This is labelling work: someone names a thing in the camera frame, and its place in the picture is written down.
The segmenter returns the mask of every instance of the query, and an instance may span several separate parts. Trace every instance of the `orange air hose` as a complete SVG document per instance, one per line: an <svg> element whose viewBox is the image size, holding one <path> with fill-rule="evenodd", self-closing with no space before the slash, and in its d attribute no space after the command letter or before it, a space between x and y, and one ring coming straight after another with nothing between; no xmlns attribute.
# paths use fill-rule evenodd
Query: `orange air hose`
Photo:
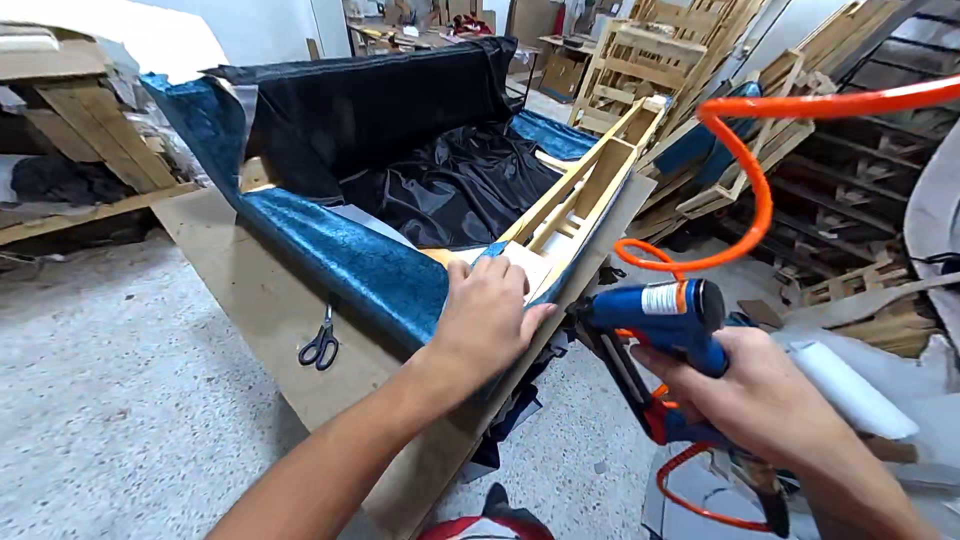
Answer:
<svg viewBox="0 0 960 540"><path fill-rule="evenodd" d="M636 247L648 253L655 253L653 250L657 248L635 238L622 238L614 244L613 248L620 258L640 268L663 272L693 272L712 268L747 255L767 234L774 214L770 185L767 184L766 175L763 174L763 169L756 160L756 156L720 119L720 116L733 118L838 118L918 109L958 98L960 98L960 75L917 85L855 94L807 97L725 97L706 100L697 108L697 117L730 150L747 173L747 178L750 179L756 198L756 214L753 225L739 241L728 249L710 257L686 262L659 262L638 258L628 253L626 248Z"/></svg>

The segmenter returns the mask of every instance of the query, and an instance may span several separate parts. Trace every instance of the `forearm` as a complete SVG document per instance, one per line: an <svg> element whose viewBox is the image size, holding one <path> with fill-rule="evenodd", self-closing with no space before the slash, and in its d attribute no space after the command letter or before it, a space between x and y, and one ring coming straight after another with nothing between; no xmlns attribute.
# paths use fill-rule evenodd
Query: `forearm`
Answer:
<svg viewBox="0 0 960 540"><path fill-rule="evenodd" d="M935 539L900 484L855 438L815 468L798 472L820 534L830 538Z"/></svg>
<svg viewBox="0 0 960 540"><path fill-rule="evenodd" d="M456 404L421 372L426 354L283 457L209 537L335 538L396 454Z"/></svg>

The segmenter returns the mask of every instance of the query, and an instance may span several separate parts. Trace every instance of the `shoe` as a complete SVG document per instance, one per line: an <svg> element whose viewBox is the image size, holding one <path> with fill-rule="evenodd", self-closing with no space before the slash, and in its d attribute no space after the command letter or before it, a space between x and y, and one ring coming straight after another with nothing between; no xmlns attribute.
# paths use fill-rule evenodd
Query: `shoe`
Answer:
<svg viewBox="0 0 960 540"><path fill-rule="evenodd" d="M483 503L483 515L488 514L498 506L510 507L510 500L507 499L507 489L500 485L500 482L494 482L487 492L487 499Z"/></svg>

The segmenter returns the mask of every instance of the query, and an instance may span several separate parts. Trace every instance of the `hand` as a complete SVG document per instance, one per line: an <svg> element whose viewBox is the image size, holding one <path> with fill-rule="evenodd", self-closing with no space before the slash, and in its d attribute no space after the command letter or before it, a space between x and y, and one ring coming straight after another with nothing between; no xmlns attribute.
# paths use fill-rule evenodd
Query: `hand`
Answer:
<svg viewBox="0 0 960 540"><path fill-rule="evenodd" d="M730 357L720 379L641 346L631 354L740 447L769 463L809 472L861 449L840 418L764 331L725 328L713 335Z"/></svg>
<svg viewBox="0 0 960 540"><path fill-rule="evenodd" d="M453 260L447 274L450 290L437 331L422 355L411 360L444 385L455 405L506 369L557 306L524 310L523 295L530 285L523 268L506 257L480 257L472 271L462 260Z"/></svg>

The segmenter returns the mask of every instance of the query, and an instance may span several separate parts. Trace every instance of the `left hand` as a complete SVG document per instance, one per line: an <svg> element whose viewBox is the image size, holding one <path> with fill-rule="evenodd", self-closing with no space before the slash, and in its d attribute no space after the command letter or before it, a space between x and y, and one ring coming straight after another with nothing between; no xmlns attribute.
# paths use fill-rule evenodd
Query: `left hand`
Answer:
<svg viewBox="0 0 960 540"><path fill-rule="evenodd" d="M462 260L453 260L447 274L450 289L437 331L411 361L442 381L459 403L505 370L557 306L540 304L524 310L523 295L530 285L523 268L506 257L481 257L472 270Z"/></svg>

